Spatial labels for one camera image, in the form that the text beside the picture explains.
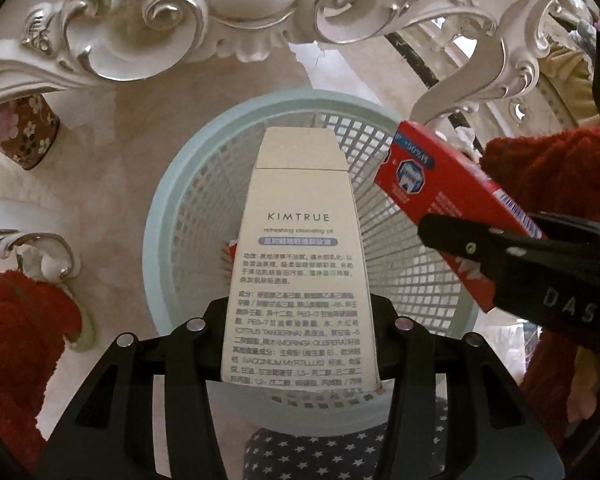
plastic mesh basket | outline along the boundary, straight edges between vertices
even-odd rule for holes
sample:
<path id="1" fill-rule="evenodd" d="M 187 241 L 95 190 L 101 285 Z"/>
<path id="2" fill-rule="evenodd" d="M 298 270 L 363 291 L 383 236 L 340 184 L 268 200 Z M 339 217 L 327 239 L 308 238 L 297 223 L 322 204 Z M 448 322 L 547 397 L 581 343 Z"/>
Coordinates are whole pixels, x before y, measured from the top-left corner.
<path id="1" fill-rule="evenodd" d="M 266 128 L 330 128 L 349 163 L 372 293 L 392 300 L 432 332 L 460 337 L 477 307 L 416 226 L 374 183 L 400 117 L 336 92 L 299 89 L 228 110 L 183 147 L 160 181 L 147 219 L 142 267 L 160 334 L 229 293 L 222 248 L 237 238 L 251 172 Z M 392 384 L 378 392 L 328 395 L 209 383 L 210 395 L 254 424 L 291 434 L 343 434 L 387 418 Z"/>

white ornate furniture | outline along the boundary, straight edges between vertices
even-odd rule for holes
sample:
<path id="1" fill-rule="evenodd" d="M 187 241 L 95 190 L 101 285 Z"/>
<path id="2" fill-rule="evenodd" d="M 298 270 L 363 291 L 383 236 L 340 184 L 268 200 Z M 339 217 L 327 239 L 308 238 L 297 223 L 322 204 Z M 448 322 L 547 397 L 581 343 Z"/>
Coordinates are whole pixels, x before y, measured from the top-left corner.
<path id="1" fill-rule="evenodd" d="M 561 3 L 583 11 L 579 0 Z M 149 78 L 214 54 L 263 60 L 288 42 L 345 44 L 437 16 L 470 16 L 476 55 L 414 106 L 411 118 L 429 123 L 533 88 L 537 58 L 548 51 L 542 17 L 552 6 L 556 0 L 7 0 L 0 102 Z"/>
<path id="2" fill-rule="evenodd" d="M 59 283 L 80 271 L 74 237 L 58 215 L 39 206 L 0 198 L 0 257 L 19 246 L 36 248 L 25 272 L 40 280 Z"/>
<path id="3" fill-rule="evenodd" d="M 452 39 L 457 34 L 466 33 L 462 28 L 445 30 L 446 21 L 439 25 L 422 22 L 400 32 L 404 41 L 420 56 L 428 70 L 440 80 L 445 80 L 469 57 Z M 560 28 L 550 18 L 545 25 Z M 577 126 L 567 103 L 555 89 L 555 81 L 540 73 L 535 88 L 512 98 L 496 99 L 483 103 L 476 111 L 465 113 L 464 118 L 472 127 L 481 146 L 497 137 L 519 137 L 548 135 Z"/>

star patterned fabric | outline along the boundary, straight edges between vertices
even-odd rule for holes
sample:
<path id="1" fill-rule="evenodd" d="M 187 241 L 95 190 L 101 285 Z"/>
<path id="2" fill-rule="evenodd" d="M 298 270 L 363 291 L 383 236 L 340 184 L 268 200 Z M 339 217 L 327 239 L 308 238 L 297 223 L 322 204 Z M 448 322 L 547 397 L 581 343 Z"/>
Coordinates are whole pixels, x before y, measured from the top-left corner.
<path id="1" fill-rule="evenodd" d="M 445 469 L 446 400 L 436 399 L 432 476 Z M 386 423 L 339 436 L 260 429 L 247 441 L 243 480 L 373 480 Z"/>

beige tile floor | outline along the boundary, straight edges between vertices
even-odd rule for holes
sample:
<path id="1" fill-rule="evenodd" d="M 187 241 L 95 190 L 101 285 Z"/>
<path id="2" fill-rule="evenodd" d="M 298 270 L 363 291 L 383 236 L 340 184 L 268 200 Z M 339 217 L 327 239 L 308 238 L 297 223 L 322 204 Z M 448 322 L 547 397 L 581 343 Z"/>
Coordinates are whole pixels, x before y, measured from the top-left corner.
<path id="1" fill-rule="evenodd" d="M 211 59 L 115 89 L 49 94 L 62 127 L 45 160 L 25 172 L 0 155 L 1 197 L 54 209 L 79 233 L 82 271 L 69 286 L 99 330 L 91 351 L 66 352 L 59 362 L 39 417 L 45 436 L 117 334 L 156 335 L 142 287 L 142 235 L 154 190 L 178 150 L 228 108 L 309 84 L 358 95 L 405 117 L 425 91 L 384 38 L 336 50 L 301 45 L 255 64 Z M 0 260 L 0 270 L 8 266 L 14 261 Z M 239 480 L 244 442 L 255 428 L 212 409 L 229 478 Z M 165 472 L 164 428 L 157 429 L 156 442 L 158 470 Z"/>

metal screw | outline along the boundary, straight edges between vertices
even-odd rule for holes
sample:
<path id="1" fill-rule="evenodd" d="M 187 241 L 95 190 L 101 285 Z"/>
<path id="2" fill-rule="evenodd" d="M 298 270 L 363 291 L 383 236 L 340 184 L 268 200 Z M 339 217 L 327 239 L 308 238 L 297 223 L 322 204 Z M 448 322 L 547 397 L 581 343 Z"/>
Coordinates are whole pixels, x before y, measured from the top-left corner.
<path id="1" fill-rule="evenodd" d="M 522 247 L 507 247 L 507 253 L 511 254 L 511 256 L 524 256 L 526 254 L 526 249 Z"/>
<path id="2" fill-rule="evenodd" d="M 399 317 L 395 320 L 395 327 L 406 332 L 414 327 L 413 320 L 409 317 Z"/>
<path id="3" fill-rule="evenodd" d="M 121 346 L 122 348 L 126 348 L 127 346 L 131 346 L 135 341 L 134 335 L 133 334 L 121 334 L 118 336 L 118 339 L 116 339 L 116 343 L 118 344 L 118 346 Z"/>
<path id="4" fill-rule="evenodd" d="M 475 332 L 469 332 L 467 335 L 464 336 L 464 340 L 467 342 L 467 344 L 476 347 L 480 346 L 483 341 L 482 336 Z"/>
<path id="5" fill-rule="evenodd" d="M 194 317 L 187 321 L 187 330 L 190 332 L 200 332 L 205 327 L 205 320 L 201 317 Z"/>

